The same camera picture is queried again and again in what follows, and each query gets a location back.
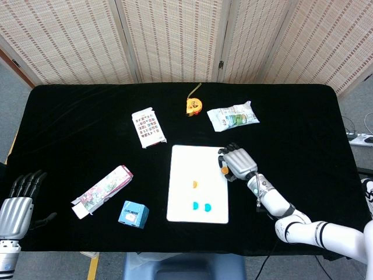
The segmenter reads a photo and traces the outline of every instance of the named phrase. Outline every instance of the small blue box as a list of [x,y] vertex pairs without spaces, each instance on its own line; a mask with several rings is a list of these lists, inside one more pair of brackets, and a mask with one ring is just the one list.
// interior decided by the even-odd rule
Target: small blue box
[[149,209],[145,205],[125,201],[118,222],[143,229],[148,214]]

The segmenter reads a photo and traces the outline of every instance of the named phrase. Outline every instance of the woven partition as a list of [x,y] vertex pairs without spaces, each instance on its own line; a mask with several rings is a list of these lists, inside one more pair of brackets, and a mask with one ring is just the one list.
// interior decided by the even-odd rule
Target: woven partition
[[2,1],[0,35],[41,83],[132,83],[108,1]]
[[223,58],[226,83],[253,83],[266,61],[287,12],[285,0],[241,0]]
[[373,61],[373,1],[300,0],[265,83],[323,83],[337,95]]
[[215,82],[222,1],[120,1],[142,82]]

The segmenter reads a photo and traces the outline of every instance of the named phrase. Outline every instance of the black cable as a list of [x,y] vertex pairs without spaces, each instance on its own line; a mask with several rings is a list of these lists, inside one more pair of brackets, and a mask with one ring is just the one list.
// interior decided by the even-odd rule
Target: black cable
[[264,260],[264,262],[263,262],[263,264],[262,264],[262,266],[261,266],[261,268],[260,268],[260,270],[259,270],[257,276],[255,277],[255,280],[258,280],[260,274],[262,273],[262,270],[263,270],[264,265],[266,264],[266,262],[267,262],[267,260],[269,259],[269,257],[270,257],[270,256],[273,254],[273,252],[275,251],[275,249],[276,249],[278,243],[279,243],[279,240],[277,239],[275,245],[273,246],[273,248],[272,248],[272,250],[271,250],[271,252],[269,253],[269,255],[268,255],[268,256],[266,257],[266,259]]
[[319,261],[319,259],[317,258],[317,256],[314,256],[314,257],[316,258],[317,262],[319,263],[321,269],[325,272],[326,276],[328,276],[328,278],[329,278],[330,280],[333,280],[333,278],[330,277],[330,275],[326,272],[326,270],[325,270],[324,267],[322,266],[322,264],[321,264],[321,262]]
[[352,123],[353,130],[354,130],[354,134],[355,134],[355,133],[356,133],[356,128],[355,128],[355,124],[354,124],[354,122],[353,122],[350,118],[347,118],[347,117],[345,117],[345,116],[342,116],[342,118],[346,118],[346,119],[348,119],[348,120]]

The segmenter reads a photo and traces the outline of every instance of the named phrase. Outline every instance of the white board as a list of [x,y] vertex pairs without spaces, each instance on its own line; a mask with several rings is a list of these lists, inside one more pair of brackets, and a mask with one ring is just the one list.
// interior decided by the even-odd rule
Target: white board
[[228,184],[217,161],[220,147],[174,145],[167,220],[227,223]]

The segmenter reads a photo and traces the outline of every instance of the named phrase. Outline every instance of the blue chair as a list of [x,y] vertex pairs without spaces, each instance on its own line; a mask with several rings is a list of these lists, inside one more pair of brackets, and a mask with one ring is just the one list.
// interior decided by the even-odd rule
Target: blue chair
[[246,280],[245,262],[240,255],[185,253],[134,269],[129,269],[127,259],[128,255],[123,280]]

